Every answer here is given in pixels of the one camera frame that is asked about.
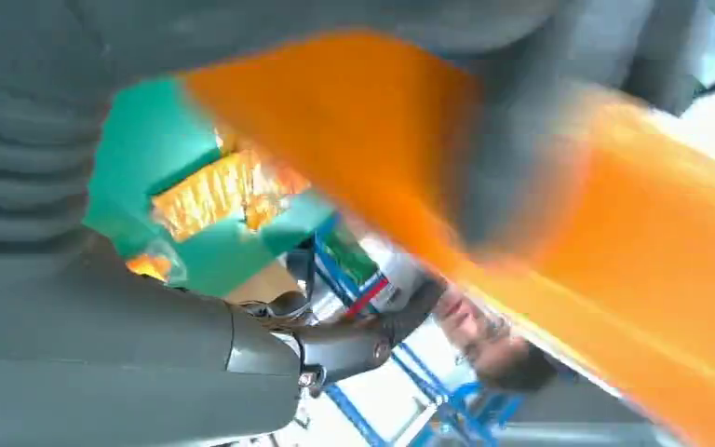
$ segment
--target blue metal frame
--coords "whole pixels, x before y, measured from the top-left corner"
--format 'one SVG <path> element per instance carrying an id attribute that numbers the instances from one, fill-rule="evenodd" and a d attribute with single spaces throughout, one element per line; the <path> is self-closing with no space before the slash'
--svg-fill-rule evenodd
<path id="1" fill-rule="evenodd" d="M 325 388 L 324 392 L 329 398 L 331 398 L 338 409 L 341 410 L 341 413 L 349 419 L 352 426 L 360 432 L 360 436 L 362 436 L 371 447 L 384 447 L 389 445 L 382 439 L 379 433 L 374 430 L 371 424 L 369 424 L 369 421 L 363 417 L 363 414 L 358 411 L 355 404 L 349 400 L 349 398 L 337 385 L 328 386 Z"/>

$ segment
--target orange fabric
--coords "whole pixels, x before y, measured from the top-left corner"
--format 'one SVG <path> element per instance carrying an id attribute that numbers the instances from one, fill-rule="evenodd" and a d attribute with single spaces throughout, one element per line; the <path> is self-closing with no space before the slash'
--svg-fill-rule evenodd
<path id="1" fill-rule="evenodd" d="M 715 162 L 605 107 L 563 220 L 487 268 L 439 202 L 465 74 L 375 34 L 332 34 L 186 76 L 194 96 L 339 204 L 529 327 L 696 445 L 715 445 Z"/>

